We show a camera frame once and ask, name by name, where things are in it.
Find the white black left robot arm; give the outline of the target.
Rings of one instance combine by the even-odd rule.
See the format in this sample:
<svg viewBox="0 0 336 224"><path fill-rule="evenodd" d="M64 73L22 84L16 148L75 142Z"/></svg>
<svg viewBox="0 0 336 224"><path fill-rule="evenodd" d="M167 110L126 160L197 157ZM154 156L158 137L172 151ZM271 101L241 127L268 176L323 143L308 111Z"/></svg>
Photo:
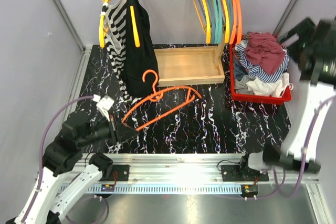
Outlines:
<svg viewBox="0 0 336 224"><path fill-rule="evenodd" d="M59 134L41 155L41 170L27 203L7 223L61 223L94 183L108 180L113 174L112 159L102 153L94 154L84 170L59 193L67 175L83 157L82 149L103 140L113 144L126 142L137 135L136 129L122 122L103 119L92 125L85 111L69 114Z"/></svg>

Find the blue white striped tank top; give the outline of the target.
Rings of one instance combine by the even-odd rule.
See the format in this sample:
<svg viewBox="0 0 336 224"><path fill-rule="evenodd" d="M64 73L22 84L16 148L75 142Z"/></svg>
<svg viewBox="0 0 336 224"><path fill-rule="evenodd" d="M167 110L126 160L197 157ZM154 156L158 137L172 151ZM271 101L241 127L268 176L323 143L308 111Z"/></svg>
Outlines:
<svg viewBox="0 0 336 224"><path fill-rule="evenodd" d="M282 50L285 52L285 58L280 67L273 74L267 74L260 65L254 65L246 58L245 49L248 45L246 40L242 40L239 44L236 43L234 49L237 53L237 58L242 67L244 67L249 76L257 77L263 82L276 82L284 72L288 70L289 54L286 47Z"/></svg>

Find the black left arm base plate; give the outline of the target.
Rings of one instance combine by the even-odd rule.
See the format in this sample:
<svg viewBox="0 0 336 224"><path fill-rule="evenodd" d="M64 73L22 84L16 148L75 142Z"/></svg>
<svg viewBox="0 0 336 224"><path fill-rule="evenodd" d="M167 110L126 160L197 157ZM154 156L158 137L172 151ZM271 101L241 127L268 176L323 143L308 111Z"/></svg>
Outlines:
<svg viewBox="0 0 336 224"><path fill-rule="evenodd" d="M117 182L128 182L130 175L130 165L119 164L113 165L112 172L109 177L104 179L104 181L114 181L117 179Z"/></svg>

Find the maroon tank top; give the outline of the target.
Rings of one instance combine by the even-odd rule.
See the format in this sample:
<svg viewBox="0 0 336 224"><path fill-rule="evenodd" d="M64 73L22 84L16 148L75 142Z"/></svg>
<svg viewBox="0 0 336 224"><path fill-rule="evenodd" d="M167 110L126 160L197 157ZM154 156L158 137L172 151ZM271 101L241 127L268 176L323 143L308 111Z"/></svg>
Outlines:
<svg viewBox="0 0 336 224"><path fill-rule="evenodd" d="M260 65L268 75L274 74L285 58L285 52L271 33L248 34L245 48L246 59L253 65Z"/></svg>

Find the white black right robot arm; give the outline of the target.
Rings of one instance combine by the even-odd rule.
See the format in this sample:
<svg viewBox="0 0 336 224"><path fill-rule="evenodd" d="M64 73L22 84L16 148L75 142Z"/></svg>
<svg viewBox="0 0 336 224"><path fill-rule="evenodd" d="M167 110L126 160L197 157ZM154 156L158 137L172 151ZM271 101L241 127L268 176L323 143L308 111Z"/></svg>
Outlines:
<svg viewBox="0 0 336 224"><path fill-rule="evenodd" d="M301 71L296 121L280 148L267 144L262 152L240 159L238 176L243 180L273 166L300 174L321 169L316 161L317 141L335 99L335 20L321 19L316 25L307 17L277 40L283 44L293 36L297 39L287 49Z"/></svg>

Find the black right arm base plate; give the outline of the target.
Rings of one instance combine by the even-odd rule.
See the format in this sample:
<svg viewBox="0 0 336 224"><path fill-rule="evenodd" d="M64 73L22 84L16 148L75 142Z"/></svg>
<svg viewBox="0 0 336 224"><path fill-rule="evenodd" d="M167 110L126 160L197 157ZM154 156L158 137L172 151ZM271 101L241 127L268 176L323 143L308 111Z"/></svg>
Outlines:
<svg viewBox="0 0 336 224"><path fill-rule="evenodd" d="M263 174L252 169L241 169L239 165L221 165L221 175L224 182L268 182L268 174Z"/></svg>

